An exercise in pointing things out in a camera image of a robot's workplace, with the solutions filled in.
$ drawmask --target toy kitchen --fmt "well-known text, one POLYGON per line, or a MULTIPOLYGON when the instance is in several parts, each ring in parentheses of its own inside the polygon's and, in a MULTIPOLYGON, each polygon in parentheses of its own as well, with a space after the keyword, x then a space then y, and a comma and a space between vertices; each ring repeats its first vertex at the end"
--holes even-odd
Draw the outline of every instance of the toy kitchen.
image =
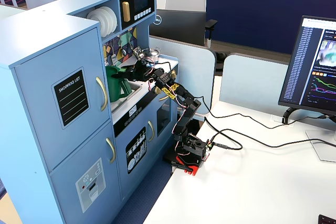
POLYGON ((149 47, 155 16, 155 0, 58 0, 0 22, 1 179, 23 223, 111 223, 173 143, 176 103, 112 77, 145 54, 178 79, 149 47))

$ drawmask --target graph on screen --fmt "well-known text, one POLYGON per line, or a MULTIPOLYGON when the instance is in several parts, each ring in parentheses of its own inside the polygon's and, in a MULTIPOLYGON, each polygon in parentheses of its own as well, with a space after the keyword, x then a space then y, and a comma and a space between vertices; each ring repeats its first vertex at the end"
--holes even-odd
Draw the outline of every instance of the graph on screen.
POLYGON ((321 78, 315 77, 310 88, 310 101, 315 103, 336 102, 336 82, 327 83, 321 78))

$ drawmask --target office chair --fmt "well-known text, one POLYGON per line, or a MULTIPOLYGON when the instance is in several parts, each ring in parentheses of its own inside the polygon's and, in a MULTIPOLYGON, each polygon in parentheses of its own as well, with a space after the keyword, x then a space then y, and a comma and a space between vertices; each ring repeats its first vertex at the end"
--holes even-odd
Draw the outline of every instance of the office chair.
MULTIPOLYGON (((185 10, 189 12, 206 12, 206 0, 166 0, 166 10, 185 10)), ((211 33, 215 29, 217 21, 210 19, 205 23, 205 30, 209 31, 207 47, 211 46, 211 33)), ((217 62, 223 64, 228 52, 216 52, 217 62)), ((222 70, 223 66, 216 66, 216 70, 222 70)))

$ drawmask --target colorful backsplash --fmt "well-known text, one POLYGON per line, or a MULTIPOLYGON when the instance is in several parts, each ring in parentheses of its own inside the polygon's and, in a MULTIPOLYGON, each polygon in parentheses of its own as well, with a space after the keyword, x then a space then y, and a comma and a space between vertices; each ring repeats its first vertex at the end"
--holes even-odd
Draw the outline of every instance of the colorful backsplash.
POLYGON ((114 37, 103 45, 105 62, 109 66, 118 66, 133 55, 133 48, 138 46, 136 27, 130 28, 128 31, 114 37))

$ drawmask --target shopping list sign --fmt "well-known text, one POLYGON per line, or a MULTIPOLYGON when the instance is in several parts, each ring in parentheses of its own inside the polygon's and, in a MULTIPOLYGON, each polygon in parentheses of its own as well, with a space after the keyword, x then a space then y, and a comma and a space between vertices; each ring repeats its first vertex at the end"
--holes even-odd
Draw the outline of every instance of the shopping list sign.
POLYGON ((82 70, 55 85, 54 90, 64 126, 89 108, 82 70))

